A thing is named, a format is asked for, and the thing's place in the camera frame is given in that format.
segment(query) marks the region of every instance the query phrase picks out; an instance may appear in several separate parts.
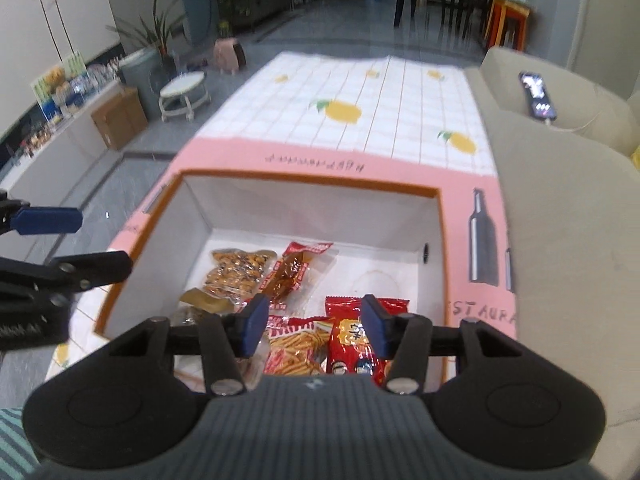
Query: orange stool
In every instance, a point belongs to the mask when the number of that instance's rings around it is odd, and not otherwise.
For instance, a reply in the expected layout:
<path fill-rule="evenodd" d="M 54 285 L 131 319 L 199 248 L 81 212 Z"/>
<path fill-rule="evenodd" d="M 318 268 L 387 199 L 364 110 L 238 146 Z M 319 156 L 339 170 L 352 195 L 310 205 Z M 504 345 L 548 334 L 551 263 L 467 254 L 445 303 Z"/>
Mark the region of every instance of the orange stool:
<path fill-rule="evenodd" d="M 504 22 L 507 18 L 513 18 L 518 23 L 516 50 L 524 52 L 527 37 L 527 19 L 530 9 L 510 0 L 493 0 L 489 19 L 486 23 L 484 39 L 488 40 L 487 48 L 504 43 Z"/>

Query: beige sofa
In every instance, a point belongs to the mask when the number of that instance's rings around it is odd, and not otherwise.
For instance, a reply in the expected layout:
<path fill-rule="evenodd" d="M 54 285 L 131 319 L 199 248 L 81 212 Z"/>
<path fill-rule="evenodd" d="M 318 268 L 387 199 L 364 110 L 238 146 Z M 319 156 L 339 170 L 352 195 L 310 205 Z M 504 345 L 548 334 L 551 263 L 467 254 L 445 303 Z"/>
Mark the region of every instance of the beige sofa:
<path fill-rule="evenodd" d="M 541 73 L 558 110 L 533 120 L 518 75 Z M 466 76 L 494 150 L 506 204 L 518 337 L 602 398 L 593 463 L 640 467 L 640 96 L 626 103 L 548 62 L 493 48 Z"/>

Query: bottle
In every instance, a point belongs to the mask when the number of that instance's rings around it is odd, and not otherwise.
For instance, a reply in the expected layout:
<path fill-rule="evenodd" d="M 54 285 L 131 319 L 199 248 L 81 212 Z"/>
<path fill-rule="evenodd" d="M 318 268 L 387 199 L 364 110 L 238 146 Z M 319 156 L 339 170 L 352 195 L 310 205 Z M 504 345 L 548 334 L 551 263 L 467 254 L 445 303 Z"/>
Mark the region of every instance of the bottle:
<path fill-rule="evenodd" d="M 474 190 L 474 211 L 469 218 L 469 281 L 498 286 L 498 249 L 494 221 L 486 211 L 484 190 Z"/>

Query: handwritten text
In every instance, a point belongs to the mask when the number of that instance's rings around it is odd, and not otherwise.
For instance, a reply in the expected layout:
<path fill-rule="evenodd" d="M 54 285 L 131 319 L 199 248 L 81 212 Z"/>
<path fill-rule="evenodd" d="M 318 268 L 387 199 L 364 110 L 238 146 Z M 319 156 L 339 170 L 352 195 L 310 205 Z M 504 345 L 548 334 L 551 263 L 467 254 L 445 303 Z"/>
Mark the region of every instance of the handwritten text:
<path fill-rule="evenodd" d="M 516 315 L 509 314 L 502 308 L 495 308 L 475 301 L 454 301 L 453 315 L 464 319 L 465 317 L 475 317 L 487 321 L 498 321 L 508 324 L 516 322 Z"/>
<path fill-rule="evenodd" d="M 323 160 L 321 158 L 306 158 L 297 156 L 276 156 L 275 154 L 265 158 L 267 162 L 277 162 L 280 164 L 296 164 L 298 166 L 306 166 L 308 168 L 325 168 L 334 171 L 354 171 L 361 173 L 364 170 L 364 164 L 357 164 L 353 160 Z"/>

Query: bottle drawing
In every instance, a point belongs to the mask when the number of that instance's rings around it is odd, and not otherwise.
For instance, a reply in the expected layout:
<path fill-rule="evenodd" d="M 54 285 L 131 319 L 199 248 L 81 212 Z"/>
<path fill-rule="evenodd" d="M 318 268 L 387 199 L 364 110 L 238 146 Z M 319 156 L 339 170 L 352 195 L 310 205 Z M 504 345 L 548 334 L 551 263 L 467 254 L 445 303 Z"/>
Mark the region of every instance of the bottle drawing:
<path fill-rule="evenodd" d="M 506 264 L 506 287 L 509 292 L 513 290 L 513 271 L 511 270 L 511 249 L 504 253 L 504 263 Z"/>
<path fill-rule="evenodd" d="M 498 248 L 495 224 L 484 201 L 484 190 L 474 190 L 474 211 L 469 218 L 469 281 L 498 286 Z"/>

